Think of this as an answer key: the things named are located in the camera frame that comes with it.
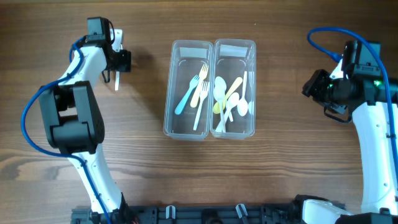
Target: plastic container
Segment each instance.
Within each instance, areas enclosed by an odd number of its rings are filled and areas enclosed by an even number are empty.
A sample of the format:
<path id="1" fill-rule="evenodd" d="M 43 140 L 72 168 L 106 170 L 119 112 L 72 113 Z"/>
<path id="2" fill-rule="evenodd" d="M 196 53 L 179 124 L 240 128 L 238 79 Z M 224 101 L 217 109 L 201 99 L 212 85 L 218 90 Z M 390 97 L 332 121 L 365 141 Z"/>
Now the plastic container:
<path id="1" fill-rule="evenodd" d="M 173 139 L 200 141 L 207 137 L 209 130 L 216 138 L 244 139 L 252 136 L 256 122 L 256 45 L 251 40 L 220 39 L 213 44 L 199 40 L 176 40 L 172 47 L 169 84 L 165 107 L 164 133 Z M 210 83 L 208 96 L 203 102 L 197 130 L 193 130 L 198 107 L 192 108 L 190 102 L 193 92 L 180 114 L 175 113 L 177 105 L 186 94 L 191 79 L 199 74 L 203 64 L 209 66 L 205 81 Z M 247 72 L 245 99 L 251 106 L 245 116 L 240 116 L 237 107 L 231 110 L 233 122 L 226 122 L 226 133 L 215 131 L 220 114 L 213 113 L 216 103 L 213 96 L 214 80 L 222 77 L 227 90 L 237 77 Z M 240 85 L 235 92 L 242 96 Z"/>

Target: blue cable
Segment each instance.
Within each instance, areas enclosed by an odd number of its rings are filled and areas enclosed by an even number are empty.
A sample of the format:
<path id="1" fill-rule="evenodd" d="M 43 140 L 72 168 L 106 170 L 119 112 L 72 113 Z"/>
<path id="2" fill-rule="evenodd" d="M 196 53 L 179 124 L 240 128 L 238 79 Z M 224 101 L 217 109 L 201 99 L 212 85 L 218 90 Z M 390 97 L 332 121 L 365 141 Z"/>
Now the blue cable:
<path id="1" fill-rule="evenodd" d="M 60 153 L 50 152 L 50 151 L 47 151 L 47 150 L 45 150 L 45 149 L 42 149 L 40 146 L 36 145 L 36 144 L 31 140 L 31 138 L 29 137 L 29 135 L 28 135 L 28 133 L 27 133 L 27 131 L 26 131 L 26 125 L 25 125 L 27 112 L 29 111 L 30 107 L 33 105 L 34 101 L 40 96 L 40 94 L 42 94 L 45 90 L 48 90 L 48 89 L 51 89 L 51 88 L 57 86 L 57 85 L 58 85 L 59 83 L 61 83 L 61 82 L 64 82 L 64 81 L 67 81 L 67 80 L 71 79 L 71 78 L 76 74 L 76 72 L 80 69 L 80 67 L 81 67 L 81 65 L 82 65 L 82 63 L 83 63 L 84 55 L 83 55 L 83 53 L 80 51 L 80 49 L 77 47 L 77 43 L 79 43 L 79 41 L 81 41 L 83 38 L 84 38 L 84 37 L 82 37 L 81 39 L 79 39 L 78 41 L 76 41 L 76 42 L 72 45 L 73 49 L 77 50 L 77 52 L 79 53 L 79 56 L 80 56 L 80 59 L 79 59 L 79 62 L 78 62 L 78 65 L 76 66 L 76 68 L 74 68 L 74 69 L 72 70 L 72 72 L 71 72 L 68 76 L 66 76 L 65 78 L 61 78 L 61 79 L 59 79 L 59 80 L 56 80 L 56 81 L 54 81 L 54 82 L 51 82 L 51 83 L 49 83 L 49 84 L 43 86 L 41 89 L 38 90 L 38 92 L 29 100 L 29 102 L 28 102 L 28 104 L 26 105 L 24 111 L 22 112 L 22 116 L 21 116 L 21 129 L 22 129 L 22 133 L 23 133 L 23 135 L 24 135 L 26 141 L 27 141 L 34 149 L 38 150 L 39 152 L 44 153 L 44 154 L 49 155 L 49 156 L 64 157 L 64 158 L 72 158 L 72 159 L 76 159 L 76 160 L 78 160 L 78 161 L 80 162 L 80 164 L 81 164 L 83 170 L 85 171 L 87 180 L 88 180 L 88 182 L 90 183 L 91 188 L 93 189 L 94 195 L 95 195 L 95 197 L 97 198 L 99 204 L 101 205 L 101 208 L 102 208 L 103 211 L 104 211 L 106 221 L 107 221 L 109 224 L 112 224 L 112 223 L 111 223 L 111 219 L 109 218 L 109 215 L 108 215 L 108 213 L 107 213 L 107 211 L 106 211 L 106 208 L 105 208 L 105 206 L 104 206 L 104 203 L 102 202 L 100 195 L 98 194 L 97 190 L 95 189 L 94 183 L 93 183 L 93 181 L 92 181 L 92 179 L 91 179 L 91 177 L 90 177 L 90 173 L 88 172 L 88 169 L 87 169 L 87 166 L 86 166 L 86 162 L 85 162 L 83 159 L 81 159 L 81 158 L 79 158 L 79 157 L 77 157 L 77 156 L 74 156 L 74 155 L 60 154 Z"/>
<path id="2" fill-rule="evenodd" d="M 383 74 L 383 80 L 384 80 L 384 88 L 386 91 L 386 98 L 387 98 L 387 110 L 388 110 L 388 118 L 389 118 L 389 123 L 390 123 L 390 140 L 391 140 L 391 148 L 392 148 L 392 158 L 394 159 L 396 180 L 398 181 L 398 153 L 397 153 L 396 131 L 395 131 L 394 114 L 392 111 L 390 84 L 388 81 L 387 70 L 386 70 L 383 62 L 381 61 L 380 57 L 377 55 L 377 53 L 371 47 L 369 42 L 367 40 L 365 40 L 363 37 L 361 37 L 360 35 L 352 32 L 350 30 L 343 29 L 340 27 L 320 27 L 320 28 L 315 28 L 315 29 L 310 30 L 310 32 L 308 32 L 308 35 L 307 35 L 308 42 L 312 46 L 314 46 L 316 49 L 329 55 L 335 62 L 338 63 L 340 61 L 340 59 L 342 59 L 342 57 L 337 53 L 332 53 L 332 52 L 328 51 L 327 49 L 324 49 L 323 47 L 318 46 L 310 38 L 311 34 L 313 34 L 313 33 L 325 32 L 325 31 L 339 32 L 342 34 L 347 34 L 347 35 L 350 35 L 350 36 L 354 37 L 355 39 L 359 40 L 360 42 L 362 42 L 362 44 L 365 45 L 365 47 L 370 51 L 370 53 L 372 54 L 372 56 L 374 57 L 374 59 L 376 60 L 377 64 L 379 65 L 379 67 L 381 69 L 381 73 Z"/>

